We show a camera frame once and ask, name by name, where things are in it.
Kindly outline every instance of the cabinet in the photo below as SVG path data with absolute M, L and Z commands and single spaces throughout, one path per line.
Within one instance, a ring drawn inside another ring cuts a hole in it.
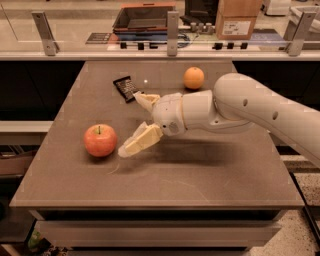
M 1 61 L 0 120 L 53 120 L 83 61 Z

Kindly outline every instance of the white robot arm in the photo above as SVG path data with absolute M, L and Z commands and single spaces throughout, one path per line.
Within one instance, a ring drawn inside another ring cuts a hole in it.
M 248 76 L 224 75 L 213 92 L 161 98 L 138 93 L 135 97 L 151 113 L 154 124 L 140 126 L 120 147 L 121 157 L 157 143 L 163 134 L 172 136 L 188 129 L 237 133 L 256 123 L 320 167 L 320 112 L 284 98 Z

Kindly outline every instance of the cardboard box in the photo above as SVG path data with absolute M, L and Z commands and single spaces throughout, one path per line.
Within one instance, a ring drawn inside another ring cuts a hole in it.
M 217 15 L 216 35 L 220 40 L 249 40 L 257 17 L 225 17 Z
M 220 0 L 218 12 L 224 17 L 256 17 L 262 0 Z

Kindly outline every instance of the drawer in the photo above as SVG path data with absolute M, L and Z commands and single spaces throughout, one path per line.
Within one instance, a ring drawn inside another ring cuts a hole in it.
M 279 230 L 274 221 L 38 221 L 60 247 L 253 247 Z

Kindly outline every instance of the counter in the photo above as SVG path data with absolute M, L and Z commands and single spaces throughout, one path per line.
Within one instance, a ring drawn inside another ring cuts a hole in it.
M 130 75 L 145 93 L 187 93 L 181 77 L 192 65 L 206 74 L 203 89 L 234 71 L 228 61 L 86 62 L 11 206 L 29 209 L 40 232 L 58 246 L 264 245 L 282 214 L 303 206 L 265 129 L 255 125 L 227 135 L 192 130 L 129 159 L 116 152 L 97 159 L 84 148 L 92 124 L 111 125 L 118 148 L 140 123 L 150 122 L 136 102 L 124 102 L 113 80 Z

